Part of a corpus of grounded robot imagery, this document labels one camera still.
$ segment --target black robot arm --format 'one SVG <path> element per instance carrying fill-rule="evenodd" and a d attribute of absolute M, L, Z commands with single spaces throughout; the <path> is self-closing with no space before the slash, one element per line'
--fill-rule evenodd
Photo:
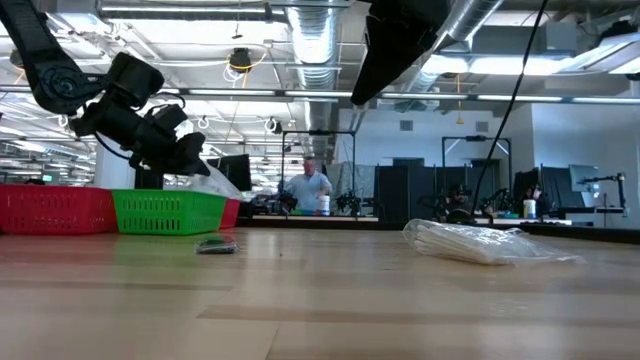
<path fill-rule="evenodd" d="M 107 74 L 85 74 L 62 49 L 30 0 L 0 0 L 0 20 L 13 40 L 33 96 L 43 109 L 76 115 L 77 136 L 102 133 L 132 151 L 130 164 L 147 165 L 158 173 L 209 175 L 200 160 L 205 137 L 193 133 L 177 139 L 175 127 L 187 119 L 178 105 L 144 117 L 136 111 L 164 84 L 162 74 L 144 61 L 118 54 Z M 102 97 L 86 103 L 104 91 Z"/>

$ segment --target man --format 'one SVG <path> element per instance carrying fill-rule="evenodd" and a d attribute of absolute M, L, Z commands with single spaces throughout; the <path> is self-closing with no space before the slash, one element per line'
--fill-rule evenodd
<path fill-rule="evenodd" d="M 297 210 L 318 210 L 319 197 L 329 195 L 331 192 L 329 179 L 316 171 L 314 160 L 312 156 L 305 157 L 302 163 L 304 174 L 294 176 L 285 186 L 285 191 L 298 199 Z"/>

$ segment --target monitor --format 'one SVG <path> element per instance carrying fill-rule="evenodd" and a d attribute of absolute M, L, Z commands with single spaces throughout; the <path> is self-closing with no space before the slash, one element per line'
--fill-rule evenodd
<path fill-rule="evenodd" d="M 251 163 L 248 154 L 209 159 L 207 163 L 220 170 L 238 190 L 251 191 Z"/>
<path fill-rule="evenodd" d="M 584 180 L 598 177 L 598 167 L 569 165 L 569 173 L 571 174 L 571 191 L 591 192 L 593 185 L 584 183 Z"/>

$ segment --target wooden table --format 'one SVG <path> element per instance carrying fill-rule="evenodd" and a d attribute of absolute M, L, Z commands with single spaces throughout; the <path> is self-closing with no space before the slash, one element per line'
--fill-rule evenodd
<path fill-rule="evenodd" d="M 540 239 L 588 265 L 486 267 L 399 232 L 0 237 L 0 359 L 638 359 L 640 247 Z"/>

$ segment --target plastic bag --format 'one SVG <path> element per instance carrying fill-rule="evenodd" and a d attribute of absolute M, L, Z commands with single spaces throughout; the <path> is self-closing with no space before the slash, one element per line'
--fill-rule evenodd
<path fill-rule="evenodd" d="M 193 175 L 186 185 L 187 190 L 198 191 L 213 195 L 222 195 L 229 199 L 244 200 L 242 193 L 227 179 L 220 170 L 207 164 L 211 175 Z"/>
<path fill-rule="evenodd" d="M 404 238 L 419 253 L 485 265 L 523 265 L 554 261 L 584 264 L 581 256 L 563 253 L 523 236 L 519 229 L 507 231 L 483 227 L 411 220 Z"/>

